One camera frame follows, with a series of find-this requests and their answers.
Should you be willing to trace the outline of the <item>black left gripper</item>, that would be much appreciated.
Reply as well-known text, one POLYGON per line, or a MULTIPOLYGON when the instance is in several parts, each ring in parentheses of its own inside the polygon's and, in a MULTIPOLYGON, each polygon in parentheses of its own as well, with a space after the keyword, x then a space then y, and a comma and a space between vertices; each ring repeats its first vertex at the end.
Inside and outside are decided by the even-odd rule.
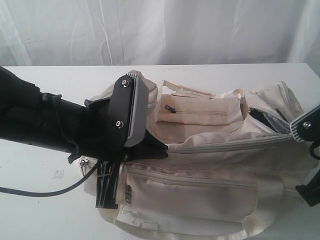
MULTIPOLYGON (((128 138, 130 102, 111 99, 86 100, 85 105, 67 103, 67 141, 74 145, 68 162, 80 156, 105 159, 109 152, 119 151, 128 138)), ((161 160, 168 157, 168 146, 145 131, 143 140, 127 149, 127 161, 161 160)), ((117 186, 120 161, 98 164, 96 208, 117 209, 117 186)))

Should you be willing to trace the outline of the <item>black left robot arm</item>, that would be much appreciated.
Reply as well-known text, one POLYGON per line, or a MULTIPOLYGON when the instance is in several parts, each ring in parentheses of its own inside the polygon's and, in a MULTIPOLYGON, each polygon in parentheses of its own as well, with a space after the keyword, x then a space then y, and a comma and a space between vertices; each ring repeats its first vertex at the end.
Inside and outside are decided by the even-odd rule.
POLYGON ((116 209, 124 161, 165 159, 168 147, 147 130, 149 89, 133 72, 121 76, 112 94, 84 105, 41 92, 5 68, 0 70, 0 137, 3 140, 97 160, 97 208, 116 209))

